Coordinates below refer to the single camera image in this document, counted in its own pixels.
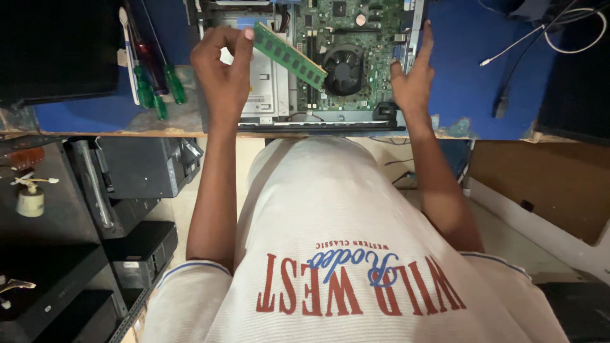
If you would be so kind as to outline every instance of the green screwdriver handle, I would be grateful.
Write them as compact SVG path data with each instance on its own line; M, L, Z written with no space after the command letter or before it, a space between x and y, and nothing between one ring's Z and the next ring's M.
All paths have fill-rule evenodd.
M187 98L184 95L184 88L182 88L182 84L176 76L174 66L171 64L164 65L163 73L165 74L165 82L167 83L167 87L169 87L171 94L174 96L174 101L176 104L180 105L186 103Z
M139 65L134 66L134 74L137 78L138 98L140 99L140 107L142 107L143 109L153 108L153 88L144 78L142 67L140 67Z
M165 108L165 104L159 95L154 96L154 108L157 109L157 118L159 120L167 119L167 109Z

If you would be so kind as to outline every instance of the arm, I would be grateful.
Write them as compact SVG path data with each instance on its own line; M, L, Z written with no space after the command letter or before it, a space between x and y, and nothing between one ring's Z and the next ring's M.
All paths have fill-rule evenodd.
M253 38L250 28L211 28L190 57L206 94L210 120L186 258L211 260L228 270L233 270L237 229L235 137L249 94ZM224 47L234 56L230 66L220 62Z
M434 69L429 65L432 29L426 22L422 48L409 74L399 62L391 66L392 90L407 124L422 193L422 212L441 236L458 251L483 252L475 218L451 173L428 115Z

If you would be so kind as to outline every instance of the orange object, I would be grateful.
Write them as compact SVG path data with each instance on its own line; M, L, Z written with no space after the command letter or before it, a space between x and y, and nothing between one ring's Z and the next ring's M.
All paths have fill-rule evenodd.
M0 156L0 165L8 165L19 170L27 169L45 158L42 147L14 151Z

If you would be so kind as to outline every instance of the red screwdriver handle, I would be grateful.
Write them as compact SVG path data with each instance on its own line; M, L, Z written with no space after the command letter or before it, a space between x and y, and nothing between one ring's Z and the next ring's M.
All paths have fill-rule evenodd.
M157 60L156 56L153 54L152 49L142 42L135 42L135 48L138 51L138 55L140 56L140 60L146 66L148 70L148 75L150 77L152 92L155 95L165 95L168 94L169 91L165 84L165 76L163 74L163 69L161 68L161 64L159 60Z

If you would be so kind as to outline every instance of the ram stick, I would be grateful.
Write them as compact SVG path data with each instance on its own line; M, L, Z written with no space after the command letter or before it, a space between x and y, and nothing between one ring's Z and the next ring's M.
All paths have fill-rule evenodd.
M322 88L327 72L259 21L254 23L254 47L313 88Z

